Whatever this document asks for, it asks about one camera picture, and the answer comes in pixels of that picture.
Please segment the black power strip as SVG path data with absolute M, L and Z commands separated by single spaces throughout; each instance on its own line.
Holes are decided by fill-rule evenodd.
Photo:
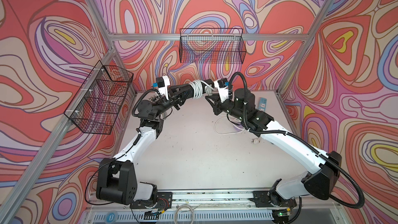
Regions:
M 186 99 L 200 99 L 203 94 L 212 95 L 215 91 L 214 85 L 210 81 L 194 80 L 182 86 Z

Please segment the blue power strip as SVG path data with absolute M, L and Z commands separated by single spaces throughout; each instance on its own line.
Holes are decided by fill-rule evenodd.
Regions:
M 259 99 L 258 110 L 260 110 L 260 111 L 262 111 L 262 112 L 265 112 L 265 111 L 266 111 L 266 105 L 267 105 L 267 99 L 261 97 L 261 98 Z M 225 115 L 225 116 L 221 117 L 220 119 L 218 119 L 218 120 L 216 121 L 215 125 L 214 125 L 214 132 L 215 132 L 216 134 L 218 134 L 218 135 L 232 135 L 232 134 L 240 134 L 240 133 L 243 133 L 243 132 L 244 132 L 244 130 L 237 130 L 237 129 L 235 129 L 235 131 L 233 131 L 233 132 L 226 132 L 226 133 L 220 133 L 220 132 L 218 132 L 218 131 L 217 131 L 217 124 L 218 124 L 220 121 L 224 120 L 224 119 L 228 120 L 228 121 L 233 125 L 233 128 L 234 128 L 234 129 L 235 129 L 235 127 L 234 127 L 235 125 L 240 124 L 240 122 L 238 122 L 237 120 L 236 120 L 236 121 L 233 121 L 233 120 L 231 120 L 231 118 L 230 118 L 228 115 Z

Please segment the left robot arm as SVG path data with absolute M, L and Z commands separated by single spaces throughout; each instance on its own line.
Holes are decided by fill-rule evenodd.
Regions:
M 164 114 L 178 109 L 187 99 L 195 97 L 194 84 L 158 86 L 144 92 L 135 103 L 132 114 L 140 119 L 137 134 L 112 158 L 103 159 L 98 167 L 96 198 L 101 205 L 138 202 L 156 207 L 160 201 L 155 184 L 139 182 L 135 163 L 163 130 Z

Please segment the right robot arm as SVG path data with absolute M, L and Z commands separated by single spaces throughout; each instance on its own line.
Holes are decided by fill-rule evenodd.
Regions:
M 341 168 L 342 156 L 305 142 L 272 116 L 256 109 L 255 96 L 249 91 L 244 75 L 236 72 L 232 75 L 232 78 L 235 77 L 240 77 L 243 81 L 243 87 L 237 90 L 233 90 L 233 81 L 226 78 L 204 82 L 205 91 L 210 94 L 206 100 L 214 114 L 226 113 L 227 116 L 232 116 L 244 130 L 279 147 L 306 169 L 299 176 L 278 179 L 274 183 L 268 193 L 272 204 L 279 205 L 282 200 L 311 195 L 320 200 L 332 199 L 345 207 L 362 208 L 365 204 L 364 193 L 349 173 Z M 348 203 L 332 195 L 340 176 L 344 176 L 353 185 L 358 195 L 356 203 Z

